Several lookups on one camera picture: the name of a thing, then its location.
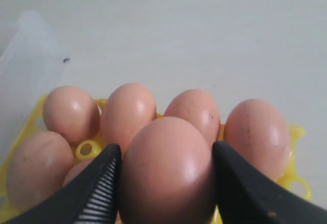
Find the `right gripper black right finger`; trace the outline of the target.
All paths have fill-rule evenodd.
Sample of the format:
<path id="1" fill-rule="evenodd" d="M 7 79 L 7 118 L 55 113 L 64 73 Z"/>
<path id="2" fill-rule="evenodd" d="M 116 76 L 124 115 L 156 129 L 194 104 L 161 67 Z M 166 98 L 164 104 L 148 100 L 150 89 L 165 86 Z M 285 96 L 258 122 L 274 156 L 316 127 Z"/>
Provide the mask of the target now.
<path id="1" fill-rule="evenodd" d="M 223 223 L 326 223 L 326 210 L 296 196 L 249 164 L 228 143 L 213 144 Z"/>

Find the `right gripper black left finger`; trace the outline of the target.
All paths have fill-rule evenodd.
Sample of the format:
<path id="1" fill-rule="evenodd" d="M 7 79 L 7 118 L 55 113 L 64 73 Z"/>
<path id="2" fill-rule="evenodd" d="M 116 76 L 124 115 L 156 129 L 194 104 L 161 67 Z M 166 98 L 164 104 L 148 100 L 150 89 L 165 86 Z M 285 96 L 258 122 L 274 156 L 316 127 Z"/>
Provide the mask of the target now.
<path id="1" fill-rule="evenodd" d="M 122 154 L 109 144 L 58 192 L 7 223 L 115 223 Z"/>

